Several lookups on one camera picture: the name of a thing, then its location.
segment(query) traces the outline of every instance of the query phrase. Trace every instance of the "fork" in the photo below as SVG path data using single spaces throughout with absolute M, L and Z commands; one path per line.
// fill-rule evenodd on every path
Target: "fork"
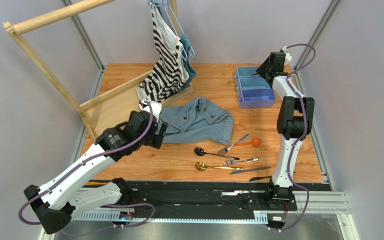
M 253 158 L 242 160 L 242 161 L 229 159 L 229 160 L 226 160 L 226 161 L 222 162 L 221 164 L 223 166 L 230 166 L 230 165 L 234 165 L 234 164 L 237 164 L 237 163 L 248 163 L 248 162 L 254 162 L 254 161 L 257 161 L 257 160 L 259 160 L 258 157 L 253 157 Z
M 239 144 L 240 142 L 246 140 L 247 138 L 249 138 L 250 135 L 247 134 L 245 136 L 243 136 L 241 139 L 239 139 L 237 142 L 235 142 L 234 144 L 228 146 L 228 147 L 225 147 L 223 148 L 222 150 L 218 151 L 217 154 L 220 155 L 220 156 L 223 156 L 225 154 L 227 154 L 229 152 L 229 150 L 231 150 L 231 148 L 235 145 L 235 144 Z

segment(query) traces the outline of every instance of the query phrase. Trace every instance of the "wooden drying rack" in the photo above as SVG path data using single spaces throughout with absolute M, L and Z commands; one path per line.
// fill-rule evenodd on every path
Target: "wooden drying rack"
M 96 137 L 100 135 L 104 129 L 113 127 L 116 124 L 127 120 L 131 110 L 139 110 L 139 97 L 136 94 L 136 88 L 152 72 L 152 70 L 147 71 L 144 74 L 139 75 L 108 92 L 105 92 L 104 94 L 79 104 L 22 35 L 112 1 L 114 0 L 83 0 L 18 24 L 13 25 L 10 21 L 3 23 L 4 28 L 13 40 L 81 116 L 81 119 L 85 124 L 85 128 L 92 139 L 96 139 Z M 171 7 L 177 15 L 176 0 L 171 0 Z M 174 28 L 177 32 L 179 32 L 177 22 L 174 21 L 173 24 Z M 194 86 L 190 85 L 184 91 L 164 100 L 162 105 L 164 107 L 170 106 L 171 104 L 174 104 L 177 101 L 191 95 L 194 91 Z

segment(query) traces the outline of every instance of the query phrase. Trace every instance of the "blue denim shirt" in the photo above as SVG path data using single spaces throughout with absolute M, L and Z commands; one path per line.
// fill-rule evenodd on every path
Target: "blue denim shirt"
M 159 119 L 168 124 L 163 140 L 165 144 L 211 139 L 228 145 L 234 128 L 232 115 L 205 97 L 196 97 L 184 106 L 164 107 Z
M 186 51 L 187 54 L 187 61 L 183 61 L 184 68 L 186 69 L 186 72 L 189 74 L 189 78 L 187 81 L 184 83 L 183 86 L 181 86 L 181 89 L 178 91 L 179 93 L 183 90 L 185 90 L 189 84 L 191 84 L 192 79 L 194 79 L 197 76 L 197 71 L 192 68 L 191 64 L 189 63 L 189 51 L 191 49 L 191 41 L 189 41 L 189 37 L 186 34 L 183 34 L 180 37 L 180 42 L 183 44 L 184 50 Z

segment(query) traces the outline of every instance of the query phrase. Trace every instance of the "knife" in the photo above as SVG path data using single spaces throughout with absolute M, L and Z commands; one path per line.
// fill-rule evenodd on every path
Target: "knife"
M 235 170 L 230 173 L 232 174 L 240 174 L 240 173 L 246 173 L 246 172 L 251 172 L 251 171 L 257 171 L 257 170 L 265 170 L 265 169 L 270 169 L 271 166 L 264 166 L 264 167 L 258 167 L 258 168 L 253 168 L 253 169 L 246 169 L 246 170 Z

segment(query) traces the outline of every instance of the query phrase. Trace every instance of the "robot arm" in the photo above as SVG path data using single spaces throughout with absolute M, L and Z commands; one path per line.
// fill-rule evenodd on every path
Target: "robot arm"
M 123 156 L 131 155 L 142 145 L 157 149 L 161 147 L 167 124 L 163 123 L 157 133 L 162 106 L 157 102 L 152 102 L 150 105 L 153 114 L 151 123 L 149 106 L 140 112 L 131 111 L 128 122 L 103 131 L 96 142 L 57 177 L 40 187 L 30 185 L 23 191 L 39 219 L 38 224 L 42 225 L 47 234 L 58 232 L 72 218 L 89 210 L 109 204 L 126 205 L 130 202 L 132 189 L 122 178 L 116 178 L 92 190 L 79 191 L 79 189 L 103 169 Z
M 277 204 L 287 204 L 293 197 L 293 183 L 288 177 L 288 173 L 293 177 L 297 156 L 304 140 L 297 141 L 305 130 L 304 118 L 294 113 L 303 114 L 300 104 L 300 98 L 302 98 L 307 121 L 306 134 L 308 135 L 312 130 L 315 106 L 315 100 L 302 94 L 292 83 L 288 73 L 284 72 L 285 65 L 291 59 L 291 54 L 287 52 L 286 47 L 283 47 L 279 52 L 271 52 L 266 61 L 256 70 L 256 73 L 263 77 L 282 99 L 276 124 L 281 146 L 276 169 L 270 179 L 266 196 L 268 202 Z

